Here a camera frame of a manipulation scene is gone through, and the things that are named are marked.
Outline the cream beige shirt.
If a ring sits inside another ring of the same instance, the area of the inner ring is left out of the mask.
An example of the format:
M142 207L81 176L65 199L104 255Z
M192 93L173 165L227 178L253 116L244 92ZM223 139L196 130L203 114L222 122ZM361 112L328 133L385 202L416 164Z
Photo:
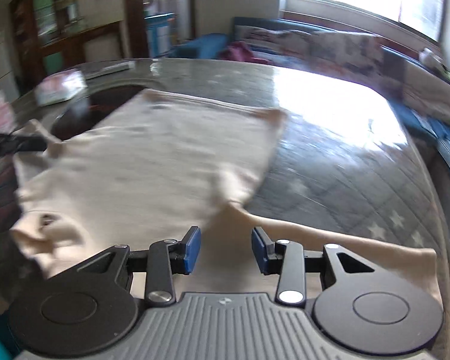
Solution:
M45 275L63 272L113 245L144 250L201 229L196 269L178 291L273 292L259 275L251 231L308 250L342 244L434 298L437 256L248 213L287 116L146 89L97 127L66 141L47 137L42 154L13 158L21 218L11 234Z

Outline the white refrigerator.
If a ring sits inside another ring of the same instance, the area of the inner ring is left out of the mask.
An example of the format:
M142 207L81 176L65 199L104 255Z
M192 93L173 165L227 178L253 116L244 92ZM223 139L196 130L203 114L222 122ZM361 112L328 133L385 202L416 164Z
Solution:
M9 52L3 32L0 32L0 92L4 94L8 102L13 102L19 98L19 91L9 61Z

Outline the black round induction cooktop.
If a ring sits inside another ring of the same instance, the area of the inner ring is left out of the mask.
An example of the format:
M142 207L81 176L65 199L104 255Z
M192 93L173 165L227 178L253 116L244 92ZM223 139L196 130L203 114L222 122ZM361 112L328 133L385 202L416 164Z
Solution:
M57 117L51 134L62 141L80 135L95 127L144 88L142 85L120 85L86 94Z

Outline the pink white tissue pack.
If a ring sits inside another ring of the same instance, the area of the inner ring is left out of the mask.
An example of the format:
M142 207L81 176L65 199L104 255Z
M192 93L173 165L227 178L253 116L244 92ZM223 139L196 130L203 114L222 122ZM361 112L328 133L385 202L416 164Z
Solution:
M87 88L82 72L69 70L46 77L34 88L34 98L39 107L71 100Z

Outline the grey quilted star tablecloth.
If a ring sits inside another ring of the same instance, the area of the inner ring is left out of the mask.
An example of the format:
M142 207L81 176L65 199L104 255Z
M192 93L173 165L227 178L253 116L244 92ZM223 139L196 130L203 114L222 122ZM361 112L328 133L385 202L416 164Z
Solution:
M333 233L384 238L436 251L445 325L436 347L450 344L450 246L443 211L416 143L374 90L282 67L205 59L139 59L91 80L87 94L117 86L214 98L289 112L262 186L247 209ZM41 111L31 94L13 105L20 121L51 130L68 106Z

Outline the grey remote control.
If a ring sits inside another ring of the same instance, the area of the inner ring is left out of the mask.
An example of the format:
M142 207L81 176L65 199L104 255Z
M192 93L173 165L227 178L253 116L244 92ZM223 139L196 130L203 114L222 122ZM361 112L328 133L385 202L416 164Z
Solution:
M86 80L93 80L98 77L104 77L119 72L125 72L127 70L133 69L135 66L136 66L135 63L132 61L116 63L114 65L103 67L102 69L95 72L88 72L84 75L84 78Z

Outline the dark wooden cabinet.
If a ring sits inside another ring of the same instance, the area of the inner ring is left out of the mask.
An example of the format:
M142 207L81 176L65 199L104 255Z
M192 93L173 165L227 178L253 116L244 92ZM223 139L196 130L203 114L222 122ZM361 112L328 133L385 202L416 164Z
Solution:
M121 0L12 0L9 11L21 82L80 63L125 56Z

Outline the blue small cabinet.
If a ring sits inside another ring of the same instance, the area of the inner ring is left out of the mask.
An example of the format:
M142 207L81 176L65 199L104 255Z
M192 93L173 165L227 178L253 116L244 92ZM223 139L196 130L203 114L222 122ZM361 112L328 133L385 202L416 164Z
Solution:
M170 52L174 19L172 12L145 17L148 53L151 58L159 58Z

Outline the left butterfly print cushion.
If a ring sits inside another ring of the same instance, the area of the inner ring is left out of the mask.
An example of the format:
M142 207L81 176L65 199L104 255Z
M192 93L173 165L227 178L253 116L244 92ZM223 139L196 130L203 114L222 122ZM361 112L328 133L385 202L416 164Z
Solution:
M271 30L246 25L235 28L235 39L245 43L252 51L300 60L310 56L310 36L310 33L298 30Z

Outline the butterfly print cushion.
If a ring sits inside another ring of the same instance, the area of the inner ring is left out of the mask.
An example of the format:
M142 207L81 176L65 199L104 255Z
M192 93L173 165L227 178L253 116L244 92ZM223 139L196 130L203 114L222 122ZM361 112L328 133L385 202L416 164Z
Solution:
M310 56L310 36L310 33L298 30L271 30L246 25L235 28L235 39L245 43L252 51L300 60Z
M376 78L384 62L382 43L381 36L370 33L312 33L310 63L338 77Z

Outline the magenta cloth on sofa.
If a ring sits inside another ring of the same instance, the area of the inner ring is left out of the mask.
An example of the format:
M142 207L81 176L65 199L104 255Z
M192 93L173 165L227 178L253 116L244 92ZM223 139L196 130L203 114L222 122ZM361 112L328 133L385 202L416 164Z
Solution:
M252 50L242 41L232 42L219 53L218 58L242 63L268 64L266 59L256 57Z

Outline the blue corner sofa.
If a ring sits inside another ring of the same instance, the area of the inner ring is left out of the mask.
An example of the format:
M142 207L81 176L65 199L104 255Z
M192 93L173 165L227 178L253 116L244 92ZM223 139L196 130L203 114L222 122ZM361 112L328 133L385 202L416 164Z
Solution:
M436 148L450 174L450 73L393 49L379 35L236 17L229 34L186 41L168 55L274 65L367 86L391 102L411 135Z

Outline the right butterfly print cushion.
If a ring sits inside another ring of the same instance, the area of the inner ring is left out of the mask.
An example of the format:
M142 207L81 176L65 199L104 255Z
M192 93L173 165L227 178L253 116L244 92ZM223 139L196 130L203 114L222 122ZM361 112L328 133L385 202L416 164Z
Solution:
M384 62L382 43L381 36L370 33L312 33L310 63L338 77L376 78Z

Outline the grey plain cushion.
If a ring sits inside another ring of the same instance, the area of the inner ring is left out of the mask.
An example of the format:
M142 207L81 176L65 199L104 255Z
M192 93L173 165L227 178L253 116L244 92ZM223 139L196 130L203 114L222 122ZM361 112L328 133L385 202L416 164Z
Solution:
M405 64L402 98L418 113L450 122L450 85L409 61Z

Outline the dark wooden door frame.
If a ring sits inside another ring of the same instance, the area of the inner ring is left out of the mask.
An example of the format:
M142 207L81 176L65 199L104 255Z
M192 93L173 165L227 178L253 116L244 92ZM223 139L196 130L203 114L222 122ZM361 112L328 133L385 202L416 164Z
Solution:
M123 0L130 55L133 58L149 57L143 1Z

